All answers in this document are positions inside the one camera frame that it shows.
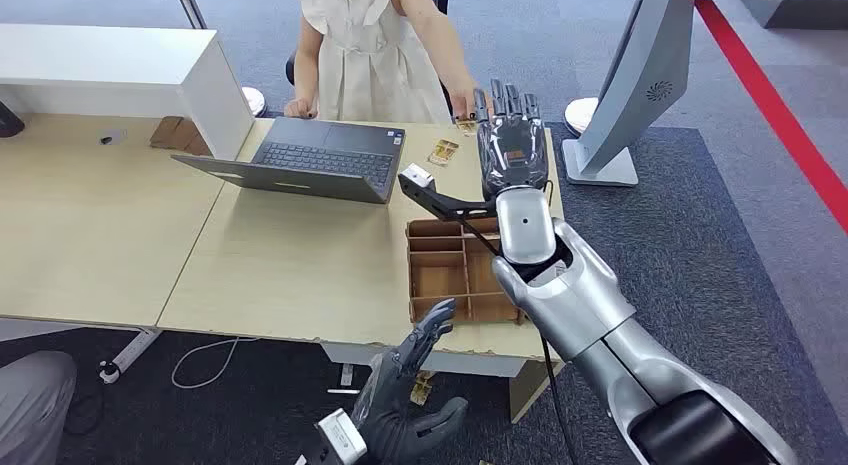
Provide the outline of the person's left hand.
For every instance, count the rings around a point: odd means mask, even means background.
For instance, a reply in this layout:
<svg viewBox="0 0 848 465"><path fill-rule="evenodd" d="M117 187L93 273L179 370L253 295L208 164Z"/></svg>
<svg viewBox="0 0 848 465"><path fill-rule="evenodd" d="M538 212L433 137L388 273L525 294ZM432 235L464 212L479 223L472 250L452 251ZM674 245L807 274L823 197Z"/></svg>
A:
<svg viewBox="0 0 848 465"><path fill-rule="evenodd" d="M491 98L481 88L453 90L449 95L455 120L488 120L494 112Z"/></svg>

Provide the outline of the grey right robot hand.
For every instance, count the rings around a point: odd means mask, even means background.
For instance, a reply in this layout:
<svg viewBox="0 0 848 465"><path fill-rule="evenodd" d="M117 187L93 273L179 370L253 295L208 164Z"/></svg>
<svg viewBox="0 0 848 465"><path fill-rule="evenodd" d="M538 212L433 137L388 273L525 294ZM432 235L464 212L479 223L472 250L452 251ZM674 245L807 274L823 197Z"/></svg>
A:
<svg viewBox="0 0 848 465"><path fill-rule="evenodd" d="M491 201L515 187L543 190L549 167L537 97L497 78L491 80L491 109L481 89L474 93L483 198Z"/></svg>

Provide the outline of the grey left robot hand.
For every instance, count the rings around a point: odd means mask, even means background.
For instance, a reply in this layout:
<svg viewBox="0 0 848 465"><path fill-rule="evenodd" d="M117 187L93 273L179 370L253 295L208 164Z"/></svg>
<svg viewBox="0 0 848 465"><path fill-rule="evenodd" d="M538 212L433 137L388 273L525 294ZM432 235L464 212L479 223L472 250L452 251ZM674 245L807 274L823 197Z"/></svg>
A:
<svg viewBox="0 0 848 465"><path fill-rule="evenodd" d="M455 311L454 298L438 302L400 345L374 358L352 412L366 446L360 464L411 464L460 429L469 406L463 397L451 398L435 413L409 416L417 374L440 337L452 331Z"/></svg>

